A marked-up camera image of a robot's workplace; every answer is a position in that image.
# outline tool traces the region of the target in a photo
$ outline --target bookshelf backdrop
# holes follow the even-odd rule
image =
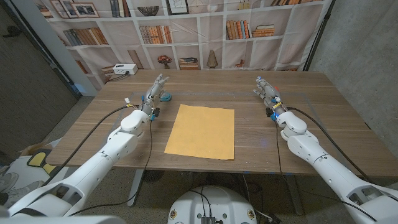
[[[187,0],[189,14],[169,15],[167,1],[176,0],[68,0],[72,6],[91,3],[98,16],[68,18],[56,9],[60,1],[34,0],[47,8],[40,11],[97,90],[106,83],[102,68],[138,58],[143,69],[162,69],[161,55],[172,59],[170,69],[300,70],[331,3]],[[121,6],[117,14],[111,3]],[[138,10],[147,6],[158,6],[157,14]],[[209,55],[215,68],[208,66]]]

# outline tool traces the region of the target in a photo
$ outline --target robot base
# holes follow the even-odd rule
[[[220,186],[204,186],[193,189],[202,193],[210,202],[195,192],[187,192],[177,199],[172,205],[168,217],[168,224],[187,224],[187,223],[245,223],[256,224],[256,215],[252,205],[240,194],[233,190]]]

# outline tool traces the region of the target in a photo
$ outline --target picture frame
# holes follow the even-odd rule
[[[169,15],[189,14],[188,0],[166,0]]]
[[[72,7],[73,0],[59,0],[67,12],[69,18],[78,18],[75,10]]]
[[[79,18],[99,18],[94,4],[92,2],[71,3],[73,10],[75,10]]]
[[[50,1],[52,7],[62,19],[69,19],[69,16],[59,0]]]

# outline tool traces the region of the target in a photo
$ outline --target white box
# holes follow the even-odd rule
[[[113,71],[117,75],[124,75],[126,72],[129,72],[129,75],[135,75],[138,67],[136,64],[116,64]]]

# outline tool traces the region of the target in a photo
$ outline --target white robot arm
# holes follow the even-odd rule
[[[346,202],[345,207],[354,221],[395,223],[398,219],[398,191],[371,184],[354,175],[319,145],[303,120],[287,110],[274,87],[261,77],[256,82],[260,90],[254,92],[264,100],[267,115],[283,128],[280,135],[287,141],[290,151],[309,163],[339,199]]]
[[[154,119],[154,110],[164,93],[162,89],[167,79],[162,78],[162,74],[156,78],[143,96],[143,104],[121,121],[120,127],[109,135],[105,146],[93,157],[66,179],[27,194],[8,210],[10,216],[67,217],[81,210],[112,166],[135,150],[138,139],[144,135],[143,126]]]

